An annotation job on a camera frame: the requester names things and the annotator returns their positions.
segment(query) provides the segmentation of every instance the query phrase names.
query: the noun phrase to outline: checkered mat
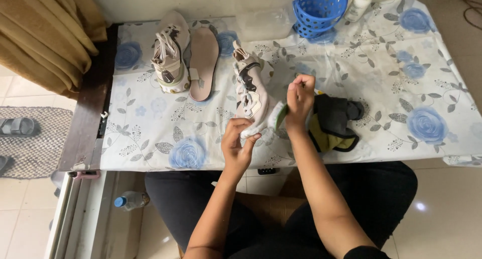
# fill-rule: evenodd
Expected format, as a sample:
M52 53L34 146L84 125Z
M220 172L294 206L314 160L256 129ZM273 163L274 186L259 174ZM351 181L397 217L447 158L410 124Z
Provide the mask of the checkered mat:
M51 175L57 168L73 113L63 108L0 107L0 118L32 118L40 126L34 137L0 137L0 155L13 158L6 178L34 179Z

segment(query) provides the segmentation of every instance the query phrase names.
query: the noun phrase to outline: plastic basket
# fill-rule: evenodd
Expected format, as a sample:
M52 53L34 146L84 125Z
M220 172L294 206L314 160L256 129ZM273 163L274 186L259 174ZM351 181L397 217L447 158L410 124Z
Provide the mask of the plastic basket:
M338 23L348 0L294 0L293 10L298 22L294 29L305 38L318 37Z

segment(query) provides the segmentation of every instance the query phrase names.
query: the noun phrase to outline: sneaker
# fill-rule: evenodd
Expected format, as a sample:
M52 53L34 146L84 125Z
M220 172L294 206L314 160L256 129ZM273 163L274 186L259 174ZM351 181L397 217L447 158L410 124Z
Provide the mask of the sneaker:
M236 115L253 122L250 127L241 132L241 138L246 139L268 126L268 108L273 99L266 92L259 62L253 55L246 53L237 41L234 41L233 45L235 48L233 58L236 60L233 68L238 76L236 78Z
M151 62L161 89L172 94L189 89L191 78L182 57L190 41L188 24L178 12L169 11L162 18L156 36Z

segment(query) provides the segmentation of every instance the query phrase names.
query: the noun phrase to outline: black pants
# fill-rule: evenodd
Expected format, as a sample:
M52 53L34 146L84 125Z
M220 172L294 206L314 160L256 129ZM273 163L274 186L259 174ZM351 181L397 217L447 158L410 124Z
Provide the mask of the black pants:
M353 215L370 239L382 248L406 213L417 190L415 173L402 162L326 166ZM173 171L146 174L146 189L172 236L186 251L221 171ZM308 203L288 219L284 230L308 245L323 248ZM233 203L225 256L246 248L263 227L244 205Z

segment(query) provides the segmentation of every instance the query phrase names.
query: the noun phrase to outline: curtain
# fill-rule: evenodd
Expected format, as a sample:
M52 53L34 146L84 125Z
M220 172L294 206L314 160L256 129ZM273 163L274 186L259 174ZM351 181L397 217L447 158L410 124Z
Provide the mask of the curtain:
M57 94L77 99L105 40L93 0L0 0L0 64Z

